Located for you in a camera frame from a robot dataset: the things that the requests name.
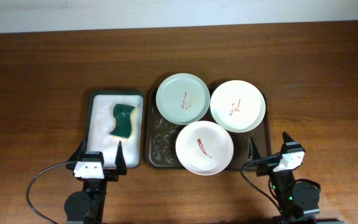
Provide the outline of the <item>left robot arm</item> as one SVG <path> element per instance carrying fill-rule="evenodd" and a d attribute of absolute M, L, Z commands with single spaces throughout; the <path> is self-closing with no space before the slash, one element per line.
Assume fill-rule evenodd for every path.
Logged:
<path fill-rule="evenodd" d="M 120 175 L 127 174 L 127 166 L 119 142 L 116 151 L 115 168 L 104 168 L 104 157 L 100 151 L 87 151 L 82 141 L 68 159 L 67 169 L 82 181 L 81 191 L 72 193 L 65 201 L 64 211 L 67 223 L 101 224 L 108 182 L 117 182 Z"/>

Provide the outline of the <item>green yellow sponge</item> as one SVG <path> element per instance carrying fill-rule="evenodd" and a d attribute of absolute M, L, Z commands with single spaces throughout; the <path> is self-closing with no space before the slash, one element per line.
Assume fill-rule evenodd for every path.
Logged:
<path fill-rule="evenodd" d="M 115 125 L 109 135 L 129 139 L 132 135 L 132 114 L 134 111 L 134 106 L 116 104 L 112 111 Z"/>

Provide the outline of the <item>pinkish white plate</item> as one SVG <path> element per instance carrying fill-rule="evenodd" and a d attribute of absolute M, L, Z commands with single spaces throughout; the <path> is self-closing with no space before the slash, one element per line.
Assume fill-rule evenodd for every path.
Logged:
<path fill-rule="evenodd" d="M 175 152 L 181 165 L 198 175 L 214 175 L 223 171 L 234 155 L 229 133 L 210 121 L 197 121 L 185 126 L 177 136 Z"/>

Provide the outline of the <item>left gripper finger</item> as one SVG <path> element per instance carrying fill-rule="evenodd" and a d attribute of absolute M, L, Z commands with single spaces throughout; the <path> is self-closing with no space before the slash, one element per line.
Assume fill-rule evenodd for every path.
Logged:
<path fill-rule="evenodd" d="M 115 165 L 118 175 L 126 175 L 127 174 L 127 166 L 125 162 L 125 158 L 122 150 L 122 142 L 119 141 L 116 151 Z"/>
<path fill-rule="evenodd" d="M 80 142 L 80 145 L 77 147 L 75 152 L 70 156 L 70 162 L 76 162 L 82 160 L 83 154 L 86 152 L 85 146 L 86 146 L 85 141 Z"/>

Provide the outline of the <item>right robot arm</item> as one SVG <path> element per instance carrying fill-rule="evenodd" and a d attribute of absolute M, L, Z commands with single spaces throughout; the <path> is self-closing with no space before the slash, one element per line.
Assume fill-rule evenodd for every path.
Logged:
<path fill-rule="evenodd" d="M 320 212 L 318 202 L 321 186 L 309 179 L 296 179 L 293 171 L 299 168 L 305 149 L 283 132 L 280 152 L 244 164 L 241 170 L 255 167 L 258 177 L 267 175 L 270 195 L 258 189 L 279 211 L 272 223 L 316 223 L 315 215 Z"/>

